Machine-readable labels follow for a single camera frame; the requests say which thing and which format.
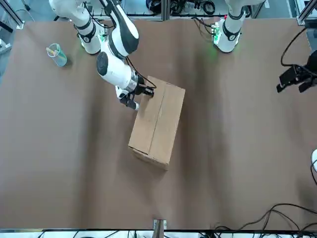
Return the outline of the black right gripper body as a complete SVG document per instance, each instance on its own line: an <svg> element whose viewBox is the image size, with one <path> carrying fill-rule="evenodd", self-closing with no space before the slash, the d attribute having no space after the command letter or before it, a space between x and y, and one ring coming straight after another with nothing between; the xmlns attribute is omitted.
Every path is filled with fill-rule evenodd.
<svg viewBox="0 0 317 238"><path fill-rule="evenodd" d="M143 94L146 88L146 83L143 77L138 77L137 86L135 88L135 95Z"/></svg>

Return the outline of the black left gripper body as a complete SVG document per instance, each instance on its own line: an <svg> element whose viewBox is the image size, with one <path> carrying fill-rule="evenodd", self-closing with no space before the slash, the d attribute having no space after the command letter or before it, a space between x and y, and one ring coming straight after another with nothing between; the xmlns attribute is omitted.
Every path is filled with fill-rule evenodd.
<svg viewBox="0 0 317 238"><path fill-rule="evenodd" d="M317 50L314 50L308 57L306 68L312 73L317 73Z"/></svg>

